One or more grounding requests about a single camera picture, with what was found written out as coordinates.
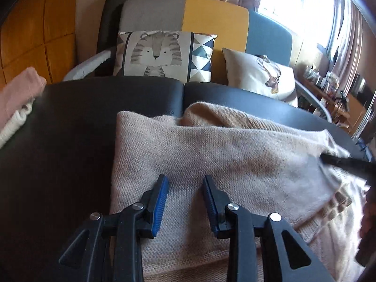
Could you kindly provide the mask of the person's right hand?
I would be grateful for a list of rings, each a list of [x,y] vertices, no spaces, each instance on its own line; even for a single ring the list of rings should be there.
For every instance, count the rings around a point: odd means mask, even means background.
[[[372,185],[366,192],[359,235],[361,241],[358,246],[356,261],[366,267],[375,254],[375,185]]]

